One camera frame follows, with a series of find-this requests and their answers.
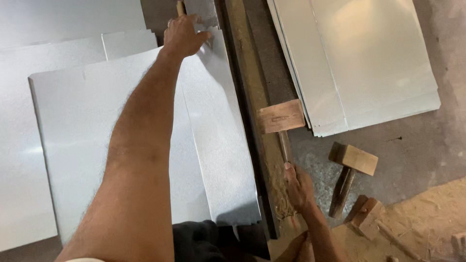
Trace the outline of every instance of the sawdust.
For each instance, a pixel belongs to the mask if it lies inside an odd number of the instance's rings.
[[[268,152],[268,159],[267,159],[267,168],[268,168],[268,182],[269,182],[269,189],[271,194],[269,196],[272,197],[272,202],[275,204],[275,215],[278,221],[285,219],[288,216],[292,216],[296,213],[293,206],[289,202],[288,194],[286,191],[285,180],[283,178],[284,174],[284,166],[279,165],[278,163],[283,163],[283,158],[281,156],[281,151],[278,146],[271,146],[271,141],[273,140],[275,143],[277,141],[276,134],[267,134],[264,135],[264,147],[265,150]]]
[[[423,259],[452,257],[452,234],[466,231],[466,178],[431,187],[411,199],[385,208],[381,221],[394,235]],[[280,222],[282,237],[268,242],[272,261],[288,243],[307,230],[302,217],[296,215]],[[332,229],[351,261],[383,262],[393,255],[402,262],[414,261],[391,245],[382,235],[369,241],[356,235],[346,225]]]

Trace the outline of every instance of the metal sheet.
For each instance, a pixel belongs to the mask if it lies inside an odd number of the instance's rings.
[[[311,2],[350,130],[440,107],[407,102],[438,88],[411,0]]]
[[[281,27],[281,24],[280,24],[280,18],[277,13],[277,8],[275,7],[275,2],[274,0],[267,0],[267,4],[270,9],[270,14],[272,16],[272,20],[274,21],[275,28],[278,31],[277,36],[280,40],[280,45],[281,45],[281,49],[283,50],[285,60],[287,61],[288,70],[290,71],[291,79],[293,80],[296,93],[298,95],[299,100],[301,100],[301,104],[304,109],[304,117],[306,118],[306,123],[308,124],[309,128],[312,128],[311,121],[309,119],[308,110],[307,110],[306,104],[304,103],[304,99],[301,93],[301,88],[299,86],[298,77],[296,76],[296,71],[293,68],[293,62],[291,61],[291,56],[288,50],[287,42],[285,40],[283,28]]]
[[[180,79],[191,118],[212,219],[250,224],[260,220],[247,147],[222,31],[185,58]]]
[[[139,0],[0,0],[0,47],[146,29]]]
[[[314,135],[440,107],[411,0],[268,2]]]
[[[155,43],[155,36],[149,31],[137,34],[151,35],[151,42]],[[107,51],[117,54],[143,52],[146,49],[142,48],[147,47],[140,42],[134,42],[129,50],[128,46],[109,46]],[[57,234],[27,77],[36,72],[105,60],[100,34],[62,43],[0,49],[0,250]]]
[[[223,36],[211,31],[212,42],[183,61],[178,77],[169,170],[172,222],[249,224],[260,220],[254,173]],[[63,241],[100,184],[119,108],[156,52],[31,76],[54,200],[57,209],[68,208],[67,217],[57,216]],[[184,103],[177,102],[181,91],[191,123]]]
[[[310,1],[274,2],[312,129],[318,133],[324,126],[331,126],[336,132],[347,131]]]
[[[64,243],[100,186],[110,134],[120,110],[159,50],[30,77]],[[175,92],[171,145],[172,222],[210,219],[181,88]]]

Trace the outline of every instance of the finger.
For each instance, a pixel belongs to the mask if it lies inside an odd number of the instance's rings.
[[[304,182],[304,180],[302,179],[302,176],[307,175],[307,174],[296,164],[293,165],[293,168],[295,169],[295,172],[296,172],[296,179],[298,180],[299,184],[302,185]]]
[[[205,41],[207,41],[207,39],[209,39],[211,37],[212,37],[211,32],[199,32],[198,35],[197,35],[197,38],[198,38],[198,40],[199,40],[199,42],[201,44],[204,43]]]
[[[285,179],[288,181],[296,180],[296,170],[289,162],[285,162]]]

